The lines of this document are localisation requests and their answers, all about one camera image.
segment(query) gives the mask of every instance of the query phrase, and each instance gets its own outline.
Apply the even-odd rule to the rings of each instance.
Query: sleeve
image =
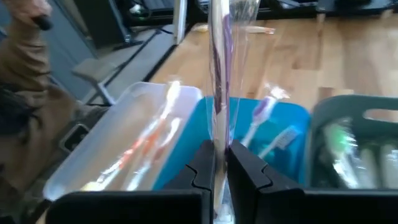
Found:
[[[49,84],[49,56],[37,27],[13,19],[0,43],[0,82],[21,90],[44,91]]]

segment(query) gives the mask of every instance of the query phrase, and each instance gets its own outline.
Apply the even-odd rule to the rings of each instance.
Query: clear plastic sheet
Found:
[[[218,157],[214,194],[217,220],[234,216],[231,201],[223,199],[224,189],[229,189],[225,187],[228,183],[225,155],[234,136],[249,48],[246,27],[256,18],[258,7],[259,0],[213,0],[209,3],[210,76],[206,94],[213,97],[206,97],[206,110],[209,134]]]
[[[290,98],[289,94],[277,85],[268,83],[264,88],[266,90],[266,96],[254,109],[249,131],[241,141],[242,145],[246,147],[249,147],[258,127],[269,119],[272,110],[274,110],[279,100]]]
[[[164,104],[153,115],[131,147],[126,149],[81,190],[137,190],[146,174],[176,136],[181,119],[170,116],[180,94],[180,81],[168,83]]]
[[[350,128],[349,118],[325,126],[326,148],[332,156],[333,168],[350,189],[375,189],[376,186],[360,158],[358,144]]]

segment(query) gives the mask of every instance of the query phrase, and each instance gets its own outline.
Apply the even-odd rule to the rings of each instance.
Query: wooden table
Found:
[[[250,34],[242,97],[260,99],[264,85],[285,88],[288,100],[309,111],[321,99],[361,93],[398,96],[398,16],[327,19],[317,32],[315,19],[257,21],[274,35]],[[190,32],[151,82],[178,75],[184,85],[206,94],[208,34]],[[44,224],[41,218],[37,223]]]

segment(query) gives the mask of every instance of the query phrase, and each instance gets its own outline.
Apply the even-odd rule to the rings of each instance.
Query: white toothbrush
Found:
[[[398,189],[398,150],[392,144],[381,147],[380,155],[383,186],[388,189]]]
[[[361,150],[361,160],[365,169],[368,172],[368,179],[370,182],[369,186],[364,186],[370,189],[376,189],[379,185],[379,181],[377,179],[377,166],[376,160],[374,158],[374,154],[372,150],[369,148],[364,148]]]
[[[289,126],[279,133],[278,136],[276,136],[276,138],[259,153],[259,157],[261,159],[265,158],[267,154],[275,148],[285,150],[299,134],[300,132],[294,126]]]
[[[269,119],[277,102],[278,100],[271,96],[267,96],[259,102],[253,111],[253,120],[250,124],[249,131],[241,141],[242,145],[245,147],[250,145],[250,142],[253,139],[257,129],[262,123]]]
[[[168,124],[168,129],[163,131],[166,133],[166,136],[163,136],[164,139],[162,139],[162,142],[158,146],[155,146],[153,149],[151,149],[145,158],[142,158],[138,164],[133,164],[133,166],[131,166],[129,173],[124,180],[122,186],[123,190],[126,189],[127,191],[133,191],[138,188],[148,170],[152,167],[153,163],[155,163],[156,159],[158,159],[158,154],[162,151],[165,151],[165,148],[175,137],[175,134],[180,127],[180,123],[180,118],[174,118],[171,120],[171,122]]]

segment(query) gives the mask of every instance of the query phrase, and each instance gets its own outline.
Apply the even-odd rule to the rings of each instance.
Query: toothbrush bristles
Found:
[[[276,147],[279,149],[285,149],[296,137],[299,135],[297,130],[293,127],[289,127],[284,131],[284,134],[280,135]]]

